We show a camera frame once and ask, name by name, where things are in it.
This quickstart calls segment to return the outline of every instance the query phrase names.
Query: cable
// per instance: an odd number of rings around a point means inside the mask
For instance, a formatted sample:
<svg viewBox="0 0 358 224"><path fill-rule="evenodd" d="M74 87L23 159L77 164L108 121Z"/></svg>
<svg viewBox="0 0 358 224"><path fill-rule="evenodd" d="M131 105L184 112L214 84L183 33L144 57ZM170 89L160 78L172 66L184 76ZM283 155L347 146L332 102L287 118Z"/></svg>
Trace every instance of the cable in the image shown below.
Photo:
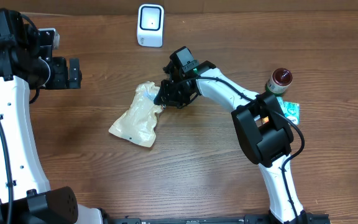
<svg viewBox="0 0 358 224"><path fill-rule="evenodd" d="M29 22L29 24L38 32L37 27L35 26L35 24L31 21L31 19L26 16L25 14L21 14L22 18L25 19L27 22Z"/></svg>
<svg viewBox="0 0 358 224"><path fill-rule="evenodd" d="M40 89L36 88L35 89L35 95L34 97L30 100L30 104L35 103L35 101L38 99L38 96L40 96Z"/></svg>
<svg viewBox="0 0 358 224"><path fill-rule="evenodd" d="M13 208L13 185L12 185L13 181L12 181L11 161L9 160L9 152L7 150L6 137L5 137L4 130L2 128L1 120L0 120L0 138L2 142L2 149L4 151L6 179L7 179L7 187L8 187L8 195L9 195L6 223L11 224L12 208Z"/></svg>
<svg viewBox="0 0 358 224"><path fill-rule="evenodd" d="M220 78L216 78L216 77L201 77L201 76L198 75L197 77L189 78L189 79L187 79L187 80L180 81L180 82L177 83L177 85L179 86L179 85L181 85L182 83L185 83L185 82L187 82L187 81L197 80L197 79L215 80L215 81L217 81L217 82L224 83L224 84L226 84L231 90L233 90L234 92L236 92L236 93L237 93L239 96L241 96L242 98L244 98L244 99L246 99L246 100L248 100L248 101L250 101L250 102L255 102L255 100L253 100L253 99L251 99L251 98L245 96L245 94L243 94L242 92L240 92L237 88L235 88L234 86L232 86L232 85L231 85L230 83L228 83L227 81L222 80L222 79L220 79ZM193 102L197 96L198 96L198 95L196 95L193 99L191 99L191 101L190 101L187 105L189 105L191 102ZM269 110L271 113L274 113L274 114L278 115L279 117L281 117L281 119L284 119L285 121L287 121L287 122L290 124L290 126L292 126L292 127L295 129L295 131L299 134L299 137L300 137L300 139L301 139L301 147L299 148L299 150L297 150L296 153L294 153L294 154L292 154L290 157L288 157L288 158L284 161L284 163L283 163L283 165L282 165L282 167L281 167L281 171L282 171L282 175L283 175L283 181L284 181L284 186L285 186L285 190L287 191L287 195L288 195L288 201L289 201L289 203L291 204L292 209L293 209L293 212L294 212L294 214L295 214L296 223L299 223L298 213L296 212L295 204L293 203L293 200L292 200L292 197L291 197L291 193L290 193L290 189L289 189L289 187L288 187L287 178L285 177L285 172L286 172L286 170L285 170L285 165L286 165L288 162L290 162L293 158L295 158L297 155L299 155L299 154L303 151L303 149L305 148L305 138L303 137L303 134L302 134L301 130L300 130L294 123L292 123L291 120L289 120L288 118L286 118L284 115L281 115L281 114L280 114L279 112L277 112L277 111L271 110L271 109L269 109L269 108L265 108L265 109Z"/></svg>

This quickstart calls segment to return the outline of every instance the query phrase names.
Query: brown wooden tabletop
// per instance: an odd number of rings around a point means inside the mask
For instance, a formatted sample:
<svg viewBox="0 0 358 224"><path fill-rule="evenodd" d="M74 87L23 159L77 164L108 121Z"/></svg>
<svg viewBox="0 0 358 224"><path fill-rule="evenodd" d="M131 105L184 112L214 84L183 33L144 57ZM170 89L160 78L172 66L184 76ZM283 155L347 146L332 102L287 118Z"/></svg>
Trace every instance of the brown wooden tabletop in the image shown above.
<svg viewBox="0 0 358 224"><path fill-rule="evenodd" d="M358 11L168 14L156 49L137 44L137 16L32 19L59 31L54 56L78 57L83 74L81 90L43 90L30 106L53 189L70 186L79 203L116 218L267 213L259 168L241 151L231 115L211 100L166 109L151 149L108 133L136 86L160 83L169 55L185 45L260 93L276 68L292 71L284 100L300 103L306 138L291 163L298 197L332 223L358 223ZM293 151L299 146L295 138Z"/></svg>

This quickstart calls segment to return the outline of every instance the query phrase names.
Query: teal packet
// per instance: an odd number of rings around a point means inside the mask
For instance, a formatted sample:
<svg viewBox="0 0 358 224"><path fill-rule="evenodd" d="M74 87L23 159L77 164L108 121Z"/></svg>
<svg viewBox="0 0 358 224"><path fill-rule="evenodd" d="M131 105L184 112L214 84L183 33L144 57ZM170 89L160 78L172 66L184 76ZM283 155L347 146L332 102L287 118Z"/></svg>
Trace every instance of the teal packet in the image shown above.
<svg viewBox="0 0 358 224"><path fill-rule="evenodd" d="M284 116L292 121L295 125L300 122L300 105L299 103L286 102L282 97L277 97L277 101L283 110Z"/></svg>

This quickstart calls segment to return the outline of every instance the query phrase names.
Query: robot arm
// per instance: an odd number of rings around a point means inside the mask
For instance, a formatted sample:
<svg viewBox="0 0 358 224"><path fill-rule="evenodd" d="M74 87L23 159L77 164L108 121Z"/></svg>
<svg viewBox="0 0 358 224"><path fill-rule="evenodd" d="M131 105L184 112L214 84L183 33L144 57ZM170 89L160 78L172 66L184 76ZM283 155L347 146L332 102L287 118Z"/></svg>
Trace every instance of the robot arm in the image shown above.
<svg viewBox="0 0 358 224"><path fill-rule="evenodd" d="M279 223L294 220L295 212L281 172L284 161L290 157L292 132L286 121L263 109L269 108L282 114L275 96L246 90L225 77L212 63L207 61L199 64L186 47L174 52L170 58L171 62L164 68L170 74L170 80L163 80L154 103L182 108L183 104L192 102L190 96L196 93L212 99L230 112L244 154L251 162L259 165L270 199L271 214ZM241 97L233 87L246 98ZM255 120L260 115L268 116L269 124L257 127ZM296 196L289 162L285 170L291 199L296 215L299 216L303 206Z"/></svg>

